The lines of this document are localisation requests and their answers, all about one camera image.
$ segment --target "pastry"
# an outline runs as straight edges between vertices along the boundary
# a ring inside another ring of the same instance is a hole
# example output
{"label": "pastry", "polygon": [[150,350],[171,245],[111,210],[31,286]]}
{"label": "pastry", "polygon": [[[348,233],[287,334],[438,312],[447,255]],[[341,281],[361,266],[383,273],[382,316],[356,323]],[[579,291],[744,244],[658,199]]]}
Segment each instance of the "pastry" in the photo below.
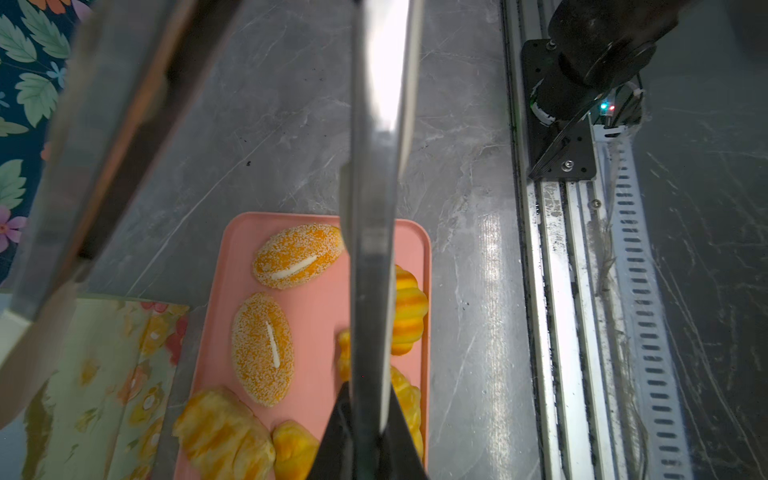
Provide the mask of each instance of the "pastry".
{"label": "pastry", "polygon": [[232,364],[246,392],[260,405],[275,406],[293,380],[293,343],[285,313],[274,298],[255,293],[232,325]]}
{"label": "pastry", "polygon": [[225,388],[196,393],[173,434],[203,480],[264,480],[275,461],[269,431]]}
{"label": "pastry", "polygon": [[256,253],[253,275],[263,285],[284,290],[309,282],[344,251],[341,230],[308,223],[272,236]]}
{"label": "pastry", "polygon": [[395,265],[395,322],[392,329],[392,354],[405,355],[424,333],[424,315],[429,310],[427,296],[419,290],[412,273]]}
{"label": "pastry", "polygon": [[[348,382],[352,375],[349,330],[344,330],[339,334],[338,344],[339,360],[336,362],[336,368],[339,370],[342,382]],[[392,379],[392,387],[395,390],[395,395],[397,395],[402,416],[406,418],[408,430],[411,432],[413,446],[416,447],[419,458],[424,458],[424,439],[420,430],[422,426],[422,392],[418,387],[411,385],[408,379],[393,366],[389,367],[389,376]]]}
{"label": "pastry", "polygon": [[293,420],[272,432],[275,445],[275,480],[304,480],[310,474],[320,442]]}

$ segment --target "metal tongs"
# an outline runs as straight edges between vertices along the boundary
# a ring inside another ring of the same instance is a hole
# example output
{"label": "metal tongs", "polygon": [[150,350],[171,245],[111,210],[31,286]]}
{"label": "metal tongs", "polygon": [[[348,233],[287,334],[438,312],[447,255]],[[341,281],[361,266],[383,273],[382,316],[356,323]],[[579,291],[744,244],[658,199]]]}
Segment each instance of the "metal tongs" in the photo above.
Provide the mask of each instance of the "metal tongs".
{"label": "metal tongs", "polygon": [[[104,0],[80,29],[30,241],[0,316],[0,427],[51,375],[78,285],[226,37],[241,0]],[[398,179],[410,151],[423,0],[359,0],[352,159],[342,169],[352,380],[310,478],[426,478],[389,376]]]}

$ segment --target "white cream filling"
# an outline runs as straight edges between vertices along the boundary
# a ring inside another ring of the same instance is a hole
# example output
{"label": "white cream filling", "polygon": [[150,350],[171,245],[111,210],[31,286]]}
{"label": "white cream filling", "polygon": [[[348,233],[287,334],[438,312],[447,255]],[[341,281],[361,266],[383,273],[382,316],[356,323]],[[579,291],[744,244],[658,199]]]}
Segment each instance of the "white cream filling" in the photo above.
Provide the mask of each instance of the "white cream filling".
{"label": "white cream filling", "polygon": [[272,326],[269,322],[264,320],[266,323],[266,333],[270,336],[270,346],[272,347],[272,364],[275,365],[276,369],[280,368],[280,354],[277,352],[277,344],[275,343],[275,331],[272,330]]}
{"label": "white cream filling", "polygon": [[317,255],[312,255],[311,257],[307,257],[304,260],[301,260],[300,262],[289,266],[285,270],[278,270],[272,274],[272,280],[280,280],[287,276],[291,276],[296,272],[304,270],[309,265],[312,265],[312,262],[314,262],[315,260],[317,260]]}

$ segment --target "gray marble countertop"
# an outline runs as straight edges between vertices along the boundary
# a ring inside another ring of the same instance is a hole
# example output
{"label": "gray marble countertop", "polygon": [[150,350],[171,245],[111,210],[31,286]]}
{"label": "gray marble countertop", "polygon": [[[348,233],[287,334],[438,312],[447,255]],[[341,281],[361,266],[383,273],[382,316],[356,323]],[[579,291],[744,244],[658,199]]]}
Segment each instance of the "gray marble countertop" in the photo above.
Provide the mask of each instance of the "gray marble countertop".
{"label": "gray marble countertop", "polygon": [[[89,290],[193,307],[167,433],[189,393],[225,226],[338,214],[352,2],[251,0]],[[540,478],[499,3],[427,1],[400,217],[432,239],[432,478]]]}

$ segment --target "dark blue floral cloth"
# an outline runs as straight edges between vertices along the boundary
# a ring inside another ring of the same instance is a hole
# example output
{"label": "dark blue floral cloth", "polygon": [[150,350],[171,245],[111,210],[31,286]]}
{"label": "dark blue floral cloth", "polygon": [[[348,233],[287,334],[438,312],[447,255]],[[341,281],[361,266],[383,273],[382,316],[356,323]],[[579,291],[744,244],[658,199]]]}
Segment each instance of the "dark blue floral cloth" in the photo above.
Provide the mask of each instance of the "dark blue floral cloth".
{"label": "dark blue floral cloth", "polygon": [[0,282],[24,241],[45,134],[67,81],[70,38],[88,0],[0,2]]}

